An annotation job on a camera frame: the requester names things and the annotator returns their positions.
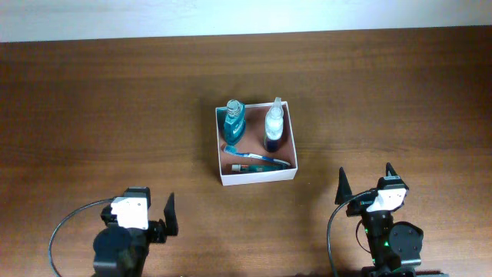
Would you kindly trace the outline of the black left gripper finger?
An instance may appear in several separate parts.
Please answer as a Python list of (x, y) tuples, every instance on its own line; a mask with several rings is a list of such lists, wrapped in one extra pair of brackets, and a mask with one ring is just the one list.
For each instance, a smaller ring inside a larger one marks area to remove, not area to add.
[(177, 236), (178, 220), (175, 211), (175, 194), (173, 192), (169, 195), (163, 212), (165, 216), (166, 236)]
[(124, 193), (124, 197), (146, 198), (147, 207), (151, 206), (151, 191), (149, 187), (129, 187)]

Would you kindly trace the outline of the blue white toothbrush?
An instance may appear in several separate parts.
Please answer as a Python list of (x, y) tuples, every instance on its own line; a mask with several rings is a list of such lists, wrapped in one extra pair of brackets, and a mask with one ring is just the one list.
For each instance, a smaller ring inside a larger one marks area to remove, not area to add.
[(229, 155), (234, 155), (234, 156), (237, 156), (237, 157), (250, 158), (250, 159), (258, 159), (258, 160), (262, 160), (262, 161), (265, 161), (265, 162), (270, 162), (270, 163), (282, 165), (284, 167), (290, 167), (291, 166), (291, 164), (289, 162), (286, 162), (286, 161), (283, 161), (283, 160), (280, 160), (280, 159), (269, 158), (269, 157), (264, 156), (264, 155), (254, 154), (254, 153), (250, 153), (250, 152), (239, 152), (232, 145), (226, 145), (223, 148), (223, 151), (225, 153), (229, 154)]

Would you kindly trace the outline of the teal mouthwash bottle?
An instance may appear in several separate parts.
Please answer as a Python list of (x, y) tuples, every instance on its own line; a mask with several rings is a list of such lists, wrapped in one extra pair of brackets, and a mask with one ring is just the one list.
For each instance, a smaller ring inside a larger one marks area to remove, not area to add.
[(239, 143), (245, 132), (245, 105), (236, 99), (229, 100), (224, 120), (224, 139), (228, 145)]

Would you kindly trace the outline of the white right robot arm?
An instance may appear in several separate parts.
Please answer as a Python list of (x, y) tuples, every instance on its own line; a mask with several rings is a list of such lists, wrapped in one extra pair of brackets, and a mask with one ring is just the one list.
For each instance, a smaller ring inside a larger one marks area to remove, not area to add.
[(354, 195), (343, 169), (339, 169), (337, 207), (346, 207), (348, 217), (359, 216), (364, 227), (372, 266), (362, 276), (415, 276), (421, 264), (422, 229), (409, 222), (395, 222), (393, 212), (403, 207), (409, 188), (390, 163), (377, 186)]

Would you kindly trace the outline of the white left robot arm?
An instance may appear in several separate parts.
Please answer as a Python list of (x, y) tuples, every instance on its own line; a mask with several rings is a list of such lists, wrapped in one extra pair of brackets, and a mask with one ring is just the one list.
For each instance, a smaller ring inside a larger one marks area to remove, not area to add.
[(178, 234), (174, 193), (168, 196), (163, 219), (150, 220), (150, 207), (150, 188), (129, 187), (102, 209), (105, 229), (93, 241), (96, 276), (141, 276), (150, 245), (164, 244)]

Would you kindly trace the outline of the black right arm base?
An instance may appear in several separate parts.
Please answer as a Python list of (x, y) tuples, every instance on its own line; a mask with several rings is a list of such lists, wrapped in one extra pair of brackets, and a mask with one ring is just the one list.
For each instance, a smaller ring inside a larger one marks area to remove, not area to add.
[(414, 269), (403, 269), (390, 271), (389, 269), (376, 269), (375, 267), (364, 267), (361, 270), (362, 277), (449, 277), (447, 273), (439, 271), (416, 272)]

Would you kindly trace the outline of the clear spray bottle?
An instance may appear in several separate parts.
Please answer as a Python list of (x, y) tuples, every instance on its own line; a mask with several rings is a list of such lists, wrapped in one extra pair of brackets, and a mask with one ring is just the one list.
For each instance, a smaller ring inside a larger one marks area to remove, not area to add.
[(264, 121), (264, 147), (267, 152), (276, 152), (280, 148), (283, 131), (284, 110), (281, 98), (276, 97)]

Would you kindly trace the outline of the white cardboard box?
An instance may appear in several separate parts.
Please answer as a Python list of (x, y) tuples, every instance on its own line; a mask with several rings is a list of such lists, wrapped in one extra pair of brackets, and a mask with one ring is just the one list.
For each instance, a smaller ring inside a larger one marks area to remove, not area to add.
[(282, 102), (284, 110), (284, 131), (281, 136), (281, 146), (276, 152), (267, 152), (264, 148), (264, 122), (265, 116), (272, 104), (270, 102), (248, 104), (245, 106), (245, 133), (241, 140), (234, 146), (237, 153), (251, 153), (280, 159), (290, 163), (287, 169), (272, 172), (233, 172), (233, 165), (272, 165), (270, 162), (240, 157), (228, 154), (224, 151), (226, 141), (223, 136), (226, 108), (217, 107), (215, 112), (215, 128), (217, 137), (218, 168), (220, 180), (223, 186), (244, 185), (262, 182), (277, 182), (292, 180), (298, 171), (298, 157), (294, 141), (294, 133), (291, 126), (291, 114), (289, 104)]

